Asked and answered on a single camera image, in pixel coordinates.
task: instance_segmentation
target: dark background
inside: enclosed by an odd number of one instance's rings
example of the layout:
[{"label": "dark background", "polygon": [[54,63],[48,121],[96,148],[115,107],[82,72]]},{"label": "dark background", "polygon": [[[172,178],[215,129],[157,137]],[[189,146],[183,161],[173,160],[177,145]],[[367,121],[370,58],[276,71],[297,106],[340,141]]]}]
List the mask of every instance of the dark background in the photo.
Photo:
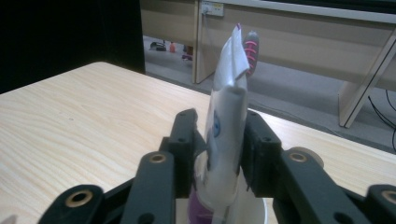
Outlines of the dark background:
[{"label": "dark background", "polygon": [[0,8],[0,93],[94,62],[145,73],[138,0],[23,0]]},{"label": "dark background", "polygon": [[357,11],[396,14],[395,0],[266,0],[313,7],[333,7]]}]

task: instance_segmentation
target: red object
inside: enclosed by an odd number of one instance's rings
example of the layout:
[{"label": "red object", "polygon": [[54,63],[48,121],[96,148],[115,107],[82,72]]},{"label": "red object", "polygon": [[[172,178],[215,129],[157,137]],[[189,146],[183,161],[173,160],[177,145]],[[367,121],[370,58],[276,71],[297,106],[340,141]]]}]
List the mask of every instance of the red object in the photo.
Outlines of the red object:
[{"label": "red object", "polygon": [[175,53],[175,44],[171,42],[171,46],[169,46],[169,52]]}]

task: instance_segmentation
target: gray floor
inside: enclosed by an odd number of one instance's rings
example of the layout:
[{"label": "gray floor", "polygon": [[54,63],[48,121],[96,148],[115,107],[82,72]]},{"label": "gray floor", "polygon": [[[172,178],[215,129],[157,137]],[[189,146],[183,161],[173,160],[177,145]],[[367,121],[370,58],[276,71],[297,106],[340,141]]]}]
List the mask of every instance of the gray floor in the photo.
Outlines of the gray floor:
[{"label": "gray floor", "polygon": [[[213,76],[200,84],[191,83],[192,63],[181,59],[183,46],[176,44],[176,53],[156,51],[150,50],[152,41],[162,42],[144,36],[146,70],[149,76],[210,93]],[[248,81],[249,106],[282,119],[395,153],[392,148],[393,130],[376,115],[368,100],[349,129],[338,125],[338,92],[342,84],[341,80],[258,63],[254,76]],[[389,106],[385,91],[374,89],[371,97],[376,107],[388,119],[396,122],[396,111]],[[396,92],[389,91],[389,99],[396,105]]]}]

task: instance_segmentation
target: purple object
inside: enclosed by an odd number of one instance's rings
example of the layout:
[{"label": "purple object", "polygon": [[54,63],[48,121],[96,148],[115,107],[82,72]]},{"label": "purple object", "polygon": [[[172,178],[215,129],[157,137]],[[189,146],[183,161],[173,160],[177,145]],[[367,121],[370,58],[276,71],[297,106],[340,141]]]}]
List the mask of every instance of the purple object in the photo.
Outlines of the purple object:
[{"label": "purple object", "polygon": [[181,59],[186,60],[186,61],[192,61],[192,55],[183,54],[183,56],[181,56]]},{"label": "purple object", "polygon": [[191,190],[189,199],[189,224],[211,224],[213,212],[205,208],[198,199],[195,189]]}]

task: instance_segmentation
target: wall outlet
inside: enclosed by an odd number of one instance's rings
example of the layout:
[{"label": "wall outlet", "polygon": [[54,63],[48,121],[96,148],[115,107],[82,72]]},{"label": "wall outlet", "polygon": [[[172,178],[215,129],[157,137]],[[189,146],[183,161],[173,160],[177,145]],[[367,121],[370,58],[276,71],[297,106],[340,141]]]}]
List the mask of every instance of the wall outlet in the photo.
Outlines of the wall outlet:
[{"label": "wall outlet", "polygon": [[202,14],[211,16],[224,16],[224,4],[203,1],[201,4]]}]

